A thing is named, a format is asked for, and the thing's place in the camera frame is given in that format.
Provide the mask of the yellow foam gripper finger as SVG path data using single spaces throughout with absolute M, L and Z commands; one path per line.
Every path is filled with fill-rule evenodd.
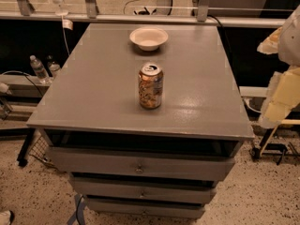
M 282 28 L 279 27 L 271 35 L 269 35 L 263 42 L 257 47 L 257 51 L 263 54 L 275 54 L 278 53 L 279 37 Z
M 275 72 L 262 103 L 259 125 L 262 128 L 278 126 L 300 104 L 300 67 L 289 67 L 283 73 Z

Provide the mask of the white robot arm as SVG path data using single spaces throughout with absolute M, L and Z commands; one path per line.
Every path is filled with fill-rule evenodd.
M 261 108 L 260 126 L 274 128 L 300 103 L 300 6 L 260 43 L 257 51 L 276 53 L 279 60 L 289 66 L 283 73 L 274 73 Z

